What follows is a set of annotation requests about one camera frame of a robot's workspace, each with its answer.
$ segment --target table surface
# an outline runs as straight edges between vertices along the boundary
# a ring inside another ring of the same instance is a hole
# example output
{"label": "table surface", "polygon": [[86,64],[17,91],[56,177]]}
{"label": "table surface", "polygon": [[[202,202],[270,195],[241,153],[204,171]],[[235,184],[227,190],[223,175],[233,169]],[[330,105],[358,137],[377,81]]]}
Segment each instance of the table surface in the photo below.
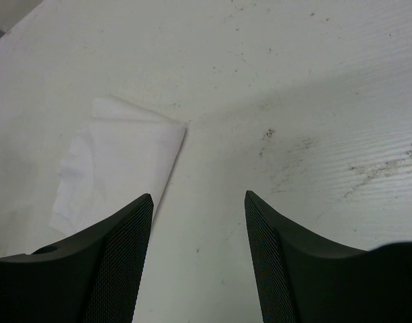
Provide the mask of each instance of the table surface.
{"label": "table surface", "polygon": [[0,42],[0,256],[61,238],[56,170],[106,94],[189,126],[137,322],[261,322],[246,190],[343,244],[412,240],[412,1],[339,2],[45,0]]}

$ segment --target cloth fold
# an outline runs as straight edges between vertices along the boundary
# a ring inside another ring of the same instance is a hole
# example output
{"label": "cloth fold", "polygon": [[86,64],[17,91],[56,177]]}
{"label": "cloth fold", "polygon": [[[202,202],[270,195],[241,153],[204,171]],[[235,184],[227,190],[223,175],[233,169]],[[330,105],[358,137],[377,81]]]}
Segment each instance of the cloth fold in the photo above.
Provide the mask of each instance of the cloth fold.
{"label": "cloth fold", "polygon": [[93,101],[59,168],[49,225],[70,236],[148,192],[154,214],[186,127],[115,97]]}

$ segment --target folded cloth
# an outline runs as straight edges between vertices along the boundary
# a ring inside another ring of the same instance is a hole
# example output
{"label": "folded cloth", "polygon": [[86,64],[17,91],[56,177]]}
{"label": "folded cloth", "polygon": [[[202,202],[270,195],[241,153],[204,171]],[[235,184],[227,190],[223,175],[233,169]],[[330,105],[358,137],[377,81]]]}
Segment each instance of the folded cloth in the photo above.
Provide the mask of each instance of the folded cloth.
{"label": "folded cloth", "polygon": [[185,125],[108,96],[93,101],[93,120],[60,162],[49,225],[70,236],[150,193],[154,214]]}

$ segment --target folded white towel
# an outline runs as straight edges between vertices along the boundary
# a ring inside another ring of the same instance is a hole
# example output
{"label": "folded white towel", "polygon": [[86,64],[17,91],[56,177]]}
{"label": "folded white towel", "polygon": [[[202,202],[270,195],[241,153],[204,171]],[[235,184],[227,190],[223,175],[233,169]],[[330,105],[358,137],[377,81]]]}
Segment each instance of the folded white towel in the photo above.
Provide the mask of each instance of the folded white towel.
{"label": "folded white towel", "polygon": [[60,163],[50,226],[69,236],[143,193],[161,200],[185,125],[114,97],[96,98],[93,120]]}

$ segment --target black object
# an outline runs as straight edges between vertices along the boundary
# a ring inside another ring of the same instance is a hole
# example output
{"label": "black object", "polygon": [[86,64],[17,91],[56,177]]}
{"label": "black object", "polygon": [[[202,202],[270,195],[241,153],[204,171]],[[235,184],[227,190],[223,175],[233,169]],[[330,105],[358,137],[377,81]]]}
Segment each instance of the black object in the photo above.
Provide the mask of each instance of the black object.
{"label": "black object", "polygon": [[132,322],[151,232],[145,194],[31,255],[0,258],[0,322]]}
{"label": "black object", "polygon": [[265,323],[412,322],[412,242],[369,252],[343,246],[253,192],[245,210]]}

